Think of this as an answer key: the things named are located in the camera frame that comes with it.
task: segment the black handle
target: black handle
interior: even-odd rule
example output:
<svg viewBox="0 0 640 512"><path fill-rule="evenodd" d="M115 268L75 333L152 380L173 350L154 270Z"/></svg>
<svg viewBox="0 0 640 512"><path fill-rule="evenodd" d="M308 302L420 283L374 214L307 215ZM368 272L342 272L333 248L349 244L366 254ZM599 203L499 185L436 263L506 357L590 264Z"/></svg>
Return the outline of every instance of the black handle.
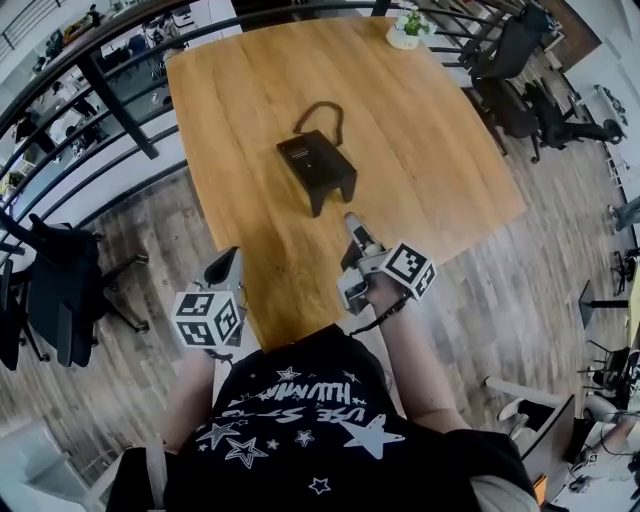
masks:
<svg viewBox="0 0 640 512"><path fill-rule="evenodd" d="M318 101L311 105L307 111L302 115L300 121L296 123L296 126L293 128L293 133L302 133L302 126L307 120L311 117L318 108L320 107L331 107L338 113L338 124L336 126L336 143L335 146L338 147L342 144L342 125L344 124L344 110L342 107L333 101Z"/></svg>

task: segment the black t-shirt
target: black t-shirt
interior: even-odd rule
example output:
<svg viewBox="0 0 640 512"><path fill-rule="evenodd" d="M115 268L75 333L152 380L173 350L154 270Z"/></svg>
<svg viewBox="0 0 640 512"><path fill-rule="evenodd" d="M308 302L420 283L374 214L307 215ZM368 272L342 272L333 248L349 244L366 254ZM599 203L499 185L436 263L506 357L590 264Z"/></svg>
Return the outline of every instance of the black t-shirt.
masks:
<svg viewBox="0 0 640 512"><path fill-rule="evenodd" d="M144 457L126 453L110 510L150 508ZM378 361L336 326L237 364L209 421L167 459L170 511L397 500L477 510L470 479L487 475L532 494L507 436L443 435L398 416Z"/></svg>

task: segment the white pot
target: white pot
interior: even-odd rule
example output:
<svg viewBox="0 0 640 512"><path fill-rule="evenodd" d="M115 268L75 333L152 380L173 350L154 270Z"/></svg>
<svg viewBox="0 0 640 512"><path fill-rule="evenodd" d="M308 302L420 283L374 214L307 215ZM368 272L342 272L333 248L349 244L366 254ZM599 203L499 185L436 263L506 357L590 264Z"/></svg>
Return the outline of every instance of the white pot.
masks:
<svg viewBox="0 0 640 512"><path fill-rule="evenodd" d="M398 50L415 50L420 43L418 36L410 36L405 33L404 30L399 30L392 25L387 32L387 41L389 44Z"/></svg>

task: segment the wooden table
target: wooden table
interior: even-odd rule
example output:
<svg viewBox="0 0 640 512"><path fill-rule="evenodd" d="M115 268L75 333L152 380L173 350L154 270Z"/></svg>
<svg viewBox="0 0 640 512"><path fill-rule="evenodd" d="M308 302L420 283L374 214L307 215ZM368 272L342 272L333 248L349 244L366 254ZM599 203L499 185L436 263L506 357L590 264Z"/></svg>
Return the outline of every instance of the wooden table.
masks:
<svg viewBox="0 0 640 512"><path fill-rule="evenodd" d="M336 292L355 212L383 243L444 263L525 210L511 173L463 92L424 46L395 50L391 21L278 25L172 57L171 96L189 168L219 249L242 248L250 321L264 348L294 342L345 312ZM345 111L343 155L355 197L311 217L276 150L314 102ZM335 131L318 111L305 129Z"/></svg>

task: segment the potted plant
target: potted plant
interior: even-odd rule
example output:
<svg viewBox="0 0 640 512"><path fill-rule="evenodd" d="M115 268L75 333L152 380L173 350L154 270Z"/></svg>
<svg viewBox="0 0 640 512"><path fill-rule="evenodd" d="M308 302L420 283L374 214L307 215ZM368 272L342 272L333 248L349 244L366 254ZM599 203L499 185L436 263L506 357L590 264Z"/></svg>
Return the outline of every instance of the potted plant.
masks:
<svg viewBox="0 0 640 512"><path fill-rule="evenodd" d="M401 0L398 3L402 10L387 32L387 41L399 50L414 50L418 47L421 34L431 34L434 31L433 24L418 11L419 7L413 2Z"/></svg>

